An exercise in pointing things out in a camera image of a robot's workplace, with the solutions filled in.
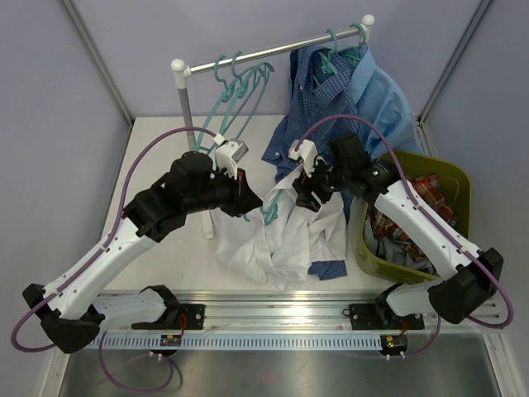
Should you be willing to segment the teal hanger of white shirt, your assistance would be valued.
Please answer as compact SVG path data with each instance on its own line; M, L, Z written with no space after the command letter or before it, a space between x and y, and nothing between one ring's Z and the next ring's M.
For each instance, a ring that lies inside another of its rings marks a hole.
M243 225L260 223L268 229L285 229L293 216L296 197L293 187L274 188L258 209L243 216Z

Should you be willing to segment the white shirt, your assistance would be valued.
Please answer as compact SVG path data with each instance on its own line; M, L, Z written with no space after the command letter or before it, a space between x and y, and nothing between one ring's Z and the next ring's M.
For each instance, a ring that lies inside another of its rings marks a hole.
M272 190L293 187L298 175L297 170L293 171ZM217 262L260 285L283 291L302 282L309 276L307 271L314 259L345 259L346 263L346 215L339 193L334 193L316 213L296 205L283 230L268 229L260 223L244 226L242 218L212 211L218 235Z

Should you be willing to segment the grey shirt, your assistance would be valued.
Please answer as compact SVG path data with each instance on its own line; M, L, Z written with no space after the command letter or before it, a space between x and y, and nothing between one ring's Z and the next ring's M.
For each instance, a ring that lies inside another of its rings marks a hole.
M372 232L364 232L363 237L367 247L379 259L437 275L434 265L413 241L394 238L393 235L377 237Z

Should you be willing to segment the teal hanger of grey shirt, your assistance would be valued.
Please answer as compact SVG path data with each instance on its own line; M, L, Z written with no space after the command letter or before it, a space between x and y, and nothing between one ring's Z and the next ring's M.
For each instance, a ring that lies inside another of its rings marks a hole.
M231 57L231 61L230 61L230 65L235 65L235 60L236 58L239 56L239 55L243 55L244 52L243 51L236 51L233 56ZM219 76L219 72L218 70L220 69L220 62L222 60L226 59L226 56L225 55L219 55L216 59L216 61L214 62L214 65L213 65L213 75L214 75L214 78L215 80L222 84L223 86L223 90L222 92L219 94L216 102L214 103L214 105L212 106L212 109L211 111L209 112L209 114L206 116L206 119L205 121L203 122L203 125L202 125L202 128L203 129L207 129L209 127L209 124L213 118L213 116L216 115L217 113L217 110L218 108L223 104L223 103L228 103L229 101L231 101L231 99L233 98L233 96L235 95L235 80L236 79L239 79L239 77L236 77L236 73L232 73L235 77L234 79L228 83L226 79L222 78ZM205 136L205 132L199 132L198 133L198 138L196 140L196 144L195 144L195 147L194 149L196 151L199 151L199 152L204 152L206 153L209 149L201 149L202 148L202 143L203 143L203 138Z

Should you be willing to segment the teal hanger of plaid shirt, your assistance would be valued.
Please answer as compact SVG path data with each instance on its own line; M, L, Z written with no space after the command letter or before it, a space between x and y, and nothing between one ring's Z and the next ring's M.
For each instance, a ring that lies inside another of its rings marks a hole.
M243 134L246 126L254 116L255 111L259 106L262 97L264 96L271 75L274 72L274 67L269 62L259 62L256 65L250 66L243 71L238 72L236 70L235 60L239 55L242 55L241 51L237 51L230 62L230 71L232 76L231 82L227 82L225 79L221 78L218 73L218 70L220 69L220 61L226 58L224 55L219 55L217 57L213 67L213 73L216 81L222 83L224 88L214 107L214 110L217 110L222 104L226 104L226 111L219 128L219 132L222 135L228 131L233 122L239 117L241 111L252 99L257 89L260 89L253 108L246 116L246 120L244 121L241 129L236 133L236 138L239 138Z

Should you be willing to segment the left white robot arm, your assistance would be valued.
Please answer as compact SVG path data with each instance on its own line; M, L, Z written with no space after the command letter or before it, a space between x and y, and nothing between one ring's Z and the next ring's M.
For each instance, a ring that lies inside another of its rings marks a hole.
M71 354L115 328L183 326L181 303L164 285L147 286L137 294L103 297L101 293L136 258L183 227L189 214L219 208L238 218L258 208L262 201L238 165L245 152L228 143L213 157L184 153L119 210L108 236L69 271L47 285L25 288L24 300L36 311L55 347Z

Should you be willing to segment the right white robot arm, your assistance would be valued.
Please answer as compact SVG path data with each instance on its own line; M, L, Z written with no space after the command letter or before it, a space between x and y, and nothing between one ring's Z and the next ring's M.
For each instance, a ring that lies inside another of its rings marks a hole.
M438 276L431 282L395 284L375 300L375 317L393 328L415 313L435 313L459 324L497 291L503 257L468 241L429 206L403 174L397 160L373 162L357 135L329 142L327 164L308 139L295 141L289 158L303 171L293 182L296 204L320 210L335 192L350 192L394 221L426 255Z

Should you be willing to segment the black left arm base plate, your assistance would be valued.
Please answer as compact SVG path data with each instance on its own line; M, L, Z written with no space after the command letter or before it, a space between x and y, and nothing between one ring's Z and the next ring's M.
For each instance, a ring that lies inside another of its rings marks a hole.
M168 307L154 322L133 323L135 330L202 330L205 319L204 304L176 304Z

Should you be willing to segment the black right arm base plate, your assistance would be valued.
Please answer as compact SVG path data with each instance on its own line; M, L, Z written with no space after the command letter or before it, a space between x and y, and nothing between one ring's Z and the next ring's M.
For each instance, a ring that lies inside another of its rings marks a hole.
M341 313L350 320L351 328L356 331L420 331L425 328L421 314L382 319L376 312L375 304L349 304Z

